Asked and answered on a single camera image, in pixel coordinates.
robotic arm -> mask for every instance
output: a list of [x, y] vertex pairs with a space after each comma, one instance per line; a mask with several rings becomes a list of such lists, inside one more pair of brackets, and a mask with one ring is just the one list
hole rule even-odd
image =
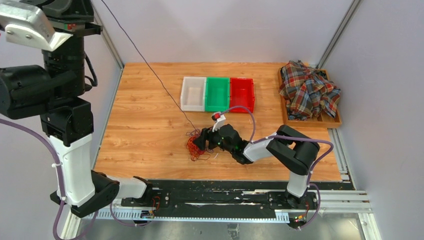
[[152, 192], [152, 185], [142, 178], [120, 179], [91, 170], [93, 114], [91, 104], [79, 96], [97, 86], [95, 74], [91, 85], [85, 83], [85, 60], [90, 62], [84, 51], [84, 37], [102, 32], [93, 21], [89, 0], [0, 4], [0, 30], [5, 31], [6, 40], [39, 48], [44, 58], [44, 68], [0, 68], [0, 114], [14, 120], [40, 116], [42, 130], [63, 170], [66, 197], [58, 197], [58, 188], [50, 198], [58, 204], [65, 201], [80, 218], [115, 198], [135, 198], [143, 203], [151, 199], [147, 195]]
[[[223, 114], [215, 113], [212, 119], [215, 125], [203, 128], [200, 136], [193, 141], [200, 150], [219, 147], [223, 151], [228, 151], [243, 165], [274, 156], [290, 170], [285, 200], [293, 208], [303, 200], [308, 188], [310, 168], [320, 150], [318, 143], [284, 139], [284, 137], [308, 139], [287, 125], [280, 126], [270, 136], [249, 142], [243, 140], [230, 124], [224, 125], [226, 118]], [[295, 146], [291, 149], [289, 146], [293, 143]]]

wooden tray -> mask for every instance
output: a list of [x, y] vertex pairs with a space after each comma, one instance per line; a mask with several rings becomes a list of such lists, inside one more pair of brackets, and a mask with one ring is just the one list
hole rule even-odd
[[[278, 70], [278, 86], [282, 84], [282, 77], [280, 69]], [[330, 77], [325, 69], [320, 69], [327, 74], [327, 78], [330, 80]], [[335, 114], [335, 118], [332, 118], [324, 111], [319, 114], [318, 117], [308, 118], [307, 120], [289, 120], [289, 114], [287, 113], [286, 107], [286, 99], [280, 95], [281, 97], [281, 112], [282, 112], [282, 120], [283, 123], [289, 125], [291, 127], [312, 127], [312, 128], [328, 128], [328, 129], [336, 129], [342, 125], [342, 119], [340, 117], [339, 110], [337, 110]]]

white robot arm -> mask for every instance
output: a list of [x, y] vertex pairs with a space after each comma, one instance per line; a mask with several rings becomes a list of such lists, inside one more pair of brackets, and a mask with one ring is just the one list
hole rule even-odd
[[[10, 119], [40, 116], [42, 130], [59, 158], [53, 166], [61, 166], [64, 182], [64, 193], [58, 187], [50, 198], [71, 205], [80, 218], [115, 198], [150, 202], [147, 195], [152, 193], [152, 185], [142, 178], [115, 178], [91, 170], [93, 114], [91, 104], [79, 96], [98, 84], [84, 51], [84, 37], [102, 32], [93, 20], [90, 0], [0, 3], [0, 30], [6, 40], [41, 49], [44, 58], [44, 68], [0, 68], [0, 114]], [[85, 61], [93, 79], [85, 76]]]

white wall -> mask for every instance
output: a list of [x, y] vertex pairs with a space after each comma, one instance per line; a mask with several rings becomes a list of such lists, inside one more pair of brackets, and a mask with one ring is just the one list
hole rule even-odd
[[[352, 0], [104, 0], [149, 62], [317, 64]], [[93, 0], [124, 62], [142, 62]]]
[[[98, 77], [99, 86], [83, 98], [91, 102], [94, 136], [91, 159], [94, 162], [109, 106], [120, 77], [120, 69], [99, 35], [85, 38], [85, 50]], [[19, 46], [0, 36], [0, 67], [43, 65], [38, 49]], [[42, 136], [40, 118], [16, 121]], [[0, 239], [53, 239], [52, 226], [58, 206], [49, 195], [57, 189], [53, 158], [35, 138], [14, 128], [0, 125]]]
[[384, 240], [422, 239], [424, 2], [365, 0], [325, 68], [354, 179]]

plastic bin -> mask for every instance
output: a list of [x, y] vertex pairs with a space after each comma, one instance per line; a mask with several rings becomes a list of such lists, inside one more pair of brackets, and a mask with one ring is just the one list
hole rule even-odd
[[185, 76], [182, 80], [180, 105], [183, 111], [205, 111], [206, 77]]
[[[255, 107], [255, 93], [253, 79], [231, 78], [230, 79], [229, 107], [244, 106], [252, 113]], [[231, 113], [247, 113], [243, 108], [230, 110]]]
[[230, 79], [228, 77], [208, 77], [204, 110], [207, 112], [222, 112], [229, 107]]

